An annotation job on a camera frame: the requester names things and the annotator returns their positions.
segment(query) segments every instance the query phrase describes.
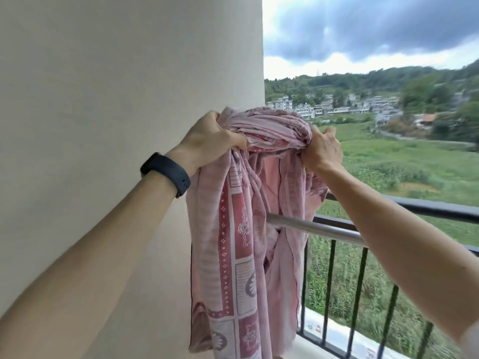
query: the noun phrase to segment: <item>sky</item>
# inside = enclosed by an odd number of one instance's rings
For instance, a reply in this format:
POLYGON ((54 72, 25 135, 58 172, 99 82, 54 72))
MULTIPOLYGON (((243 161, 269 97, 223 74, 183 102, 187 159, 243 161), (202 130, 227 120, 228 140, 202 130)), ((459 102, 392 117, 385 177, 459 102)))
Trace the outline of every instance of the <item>sky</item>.
POLYGON ((479 0, 263 0, 264 77, 457 69, 479 58, 479 0))

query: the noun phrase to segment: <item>tall grass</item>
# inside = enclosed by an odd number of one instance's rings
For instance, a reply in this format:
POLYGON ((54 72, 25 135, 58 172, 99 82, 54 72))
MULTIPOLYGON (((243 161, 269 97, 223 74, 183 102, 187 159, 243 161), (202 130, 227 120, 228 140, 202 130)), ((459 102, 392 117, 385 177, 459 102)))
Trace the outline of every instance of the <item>tall grass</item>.
MULTIPOLYGON (((390 195, 479 205, 479 154, 447 150, 429 141, 387 140, 370 134, 371 123, 337 126, 344 150, 344 166, 359 180, 390 195)), ((320 214, 347 218, 342 207, 326 201, 320 214)), ((424 217, 452 238, 479 246, 479 225, 424 217)), ((329 260, 329 241, 310 237, 307 275, 307 307, 324 312, 329 260)), ((336 248, 330 316, 350 325, 361 249, 338 243, 336 248)), ((364 275, 357 330, 380 341, 393 284, 370 253, 364 275)), ((389 330, 387 346, 415 357, 424 319, 400 293, 389 330)), ((424 358, 459 358, 453 342, 436 328, 424 358)))

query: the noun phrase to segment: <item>fabric fold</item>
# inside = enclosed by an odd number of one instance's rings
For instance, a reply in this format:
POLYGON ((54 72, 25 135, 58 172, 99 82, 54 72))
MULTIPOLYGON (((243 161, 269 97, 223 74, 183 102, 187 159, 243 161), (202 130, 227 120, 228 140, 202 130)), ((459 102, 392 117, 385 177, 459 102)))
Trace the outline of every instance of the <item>fabric fold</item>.
POLYGON ((306 172, 309 125, 295 112, 226 108, 223 128, 242 133, 192 177, 186 195, 192 235, 190 351, 216 358, 266 358, 296 335, 307 236, 266 223, 266 214, 311 220, 327 187, 306 172))

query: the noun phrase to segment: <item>smartwatch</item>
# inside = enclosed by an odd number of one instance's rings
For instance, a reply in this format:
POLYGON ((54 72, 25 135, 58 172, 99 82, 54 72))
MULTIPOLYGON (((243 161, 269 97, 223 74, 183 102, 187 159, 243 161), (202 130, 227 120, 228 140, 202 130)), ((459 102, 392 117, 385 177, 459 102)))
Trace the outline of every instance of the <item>smartwatch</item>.
POLYGON ((141 166, 141 177, 145 176, 151 170, 165 175, 176 186, 178 192, 176 197, 181 197, 190 187, 190 177, 184 169, 170 158, 155 152, 141 166))

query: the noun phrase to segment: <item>hand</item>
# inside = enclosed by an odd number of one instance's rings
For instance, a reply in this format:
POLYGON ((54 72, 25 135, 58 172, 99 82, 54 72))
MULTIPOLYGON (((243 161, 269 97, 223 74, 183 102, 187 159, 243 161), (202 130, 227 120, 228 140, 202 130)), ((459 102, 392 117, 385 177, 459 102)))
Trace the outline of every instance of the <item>hand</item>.
POLYGON ((313 138, 309 146, 301 153, 303 165, 321 176, 322 173, 341 168, 343 151, 341 143, 336 139, 336 129, 327 128, 321 133, 318 127, 311 126, 313 138))
POLYGON ((233 146, 246 150, 242 134, 222 129, 217 123, 219 113, 210 111, 190 128, 182 141, 166 156, 178 163, 189 176, 197 169, 215 161, 233 146))

